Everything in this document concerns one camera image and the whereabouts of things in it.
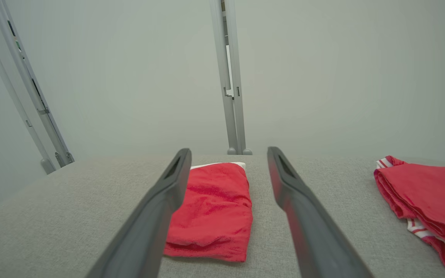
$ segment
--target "red and white striped cloth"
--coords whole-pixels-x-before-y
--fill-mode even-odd
[[[397,168],[400,165],[403,166],[398,168],[395,173],[388,173],[391,169],[385,169]],[[445,223],[441,222],[441,218],[430,219],[423,211],[423,208],[427,208],[430,214],[431,209],[438,209],[443,210],[443,213],[437,216],[445,214],[445,183],[441,181],[445,177],[445,167],[408,164],[392,156],[386,156],[377,161],[377,170],[374,172],[374,176],[379,191],[397,217],[406,218],[408,230],[431,245],[438,252],[440,260],[445,266]],[[413,191],[417,189],[417,185],[424,188],[418,192],[419,194]],[[411,186],[412,191],[403,191],[403,186]],[[410,198],[415,195],[422,196],[418,199],[419,203],[415,203],[415,200]]]

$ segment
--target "red cloth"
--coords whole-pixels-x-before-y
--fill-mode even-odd
[[[245,170],[219,163],[190,170],[182,206],[173,213],[164,254],[244,262],[252,227]]]
[[[445,167],[409,164],[392,156],[386,160],[379,160],[380,169],[374,172],[380,193],[445,265]]]

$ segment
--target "gray table surface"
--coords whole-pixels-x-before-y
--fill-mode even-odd
[[[374,276],[445,277],[437,253],[406,229],[406,220],[397,219],[379,194],[376,158],[288,158]],[[0,277],[83,277],[170,160],[74,162],[0,203]],[[246,163],[253,201],[247,261],[163,257],[159,277],[300,276],[286,215],[273,199],[267,158],[194,155],[192,165],[233,161]]]

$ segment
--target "red towel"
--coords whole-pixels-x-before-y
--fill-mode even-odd
[[[171,218],[164,254],[244,262],[252,220],[242,166],[218,163],[191,169],[183,204]]]
[[[445,265],[445,167],[409,164],[392,156],[377,165],[374,176],[382,197]]]

